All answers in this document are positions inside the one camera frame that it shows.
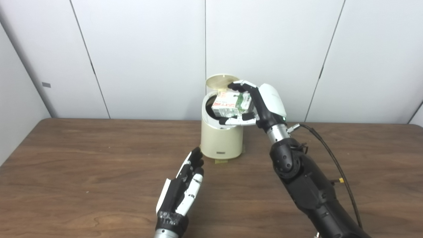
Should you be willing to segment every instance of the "white wall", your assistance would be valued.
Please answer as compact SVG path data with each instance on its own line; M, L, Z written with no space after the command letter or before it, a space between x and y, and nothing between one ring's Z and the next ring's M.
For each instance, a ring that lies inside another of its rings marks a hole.
M0 25L0 164L42 119L50 117Z
M200 119L204 1L72 2L111 118Z
M0 0L0 16L53 116L109 118L69 1Z
M341 11L341 0L206 1L207 77L235 75L278 91L303 122Z
M417 111L413 119L411 119L410 124L415 124L423 127L423 106Z
M407 123L423 100L423 1L347 0L307 122Z
M199 119L204 79L227 73L275 86L289 121L407 123L423 2L347 0L318 80L342 4L0 0L0 20L54 116Z

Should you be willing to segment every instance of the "black fingertip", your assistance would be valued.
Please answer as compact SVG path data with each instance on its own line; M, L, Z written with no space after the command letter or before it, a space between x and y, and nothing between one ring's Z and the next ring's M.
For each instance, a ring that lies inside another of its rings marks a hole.
M234 87L236 87L236 85L234 83L228 84L228 89L233 89Z
M226 121L228 120L229 118L220 118L219 119L219 124L221 124L221 125L226 125Z
M203 153L201 152L201 149L199 147L196 147L191 151L191 155L188 158L189 161L191 161L191 164L195 164L203 157Z
M200 174L201 176L204 176L204 169L201 167L198 167L194 170L194 175L195 174Z
M249 113L245 113L245 114L242 115L243 121L248 121L248 120L251 120L251 119L254 119L254 118L255 118L254 112L249 112Z
M195 165L196 167L201 167L204 165L204 160L199 160L198 163Z

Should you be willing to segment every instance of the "wooden table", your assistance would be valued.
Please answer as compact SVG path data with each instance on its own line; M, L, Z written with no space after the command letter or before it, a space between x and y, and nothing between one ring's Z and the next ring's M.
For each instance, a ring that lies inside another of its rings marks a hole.
M309 123L338 157L373 238L423 237L423 128ZM294 137L330 179L338 172L306 130ZM0 167L0 237L152 238L155 207L200 143L198 121L46 119ZM314 227L272 170L266 134L245 128L246 152L205 158L185 238L311 238ZM353 214L343 185L341 204Z

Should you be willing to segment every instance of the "white robotic hand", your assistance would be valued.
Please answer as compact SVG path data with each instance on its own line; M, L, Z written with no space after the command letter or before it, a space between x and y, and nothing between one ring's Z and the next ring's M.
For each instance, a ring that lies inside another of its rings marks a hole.
M286 112L282 100L276 89L269 84L260 87L245 81L239 80L228 85L228 88L249 92L254 104L254 112L243 114L242 117L222 118L221 125L253 125L256 124L267 132L272 126L286 124Z
M180 238L188 226L187 212L193 204L204 170L199 147L187 156L176 178L167 179L156 206L157 224L154 238Z

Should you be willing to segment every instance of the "black tape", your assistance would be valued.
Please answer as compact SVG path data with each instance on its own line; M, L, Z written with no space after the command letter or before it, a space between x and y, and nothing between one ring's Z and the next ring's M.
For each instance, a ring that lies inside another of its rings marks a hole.
M157 213L156 230L166 229L178 234L182 237L187 230L189 219L179 213L170 213L159 211Z

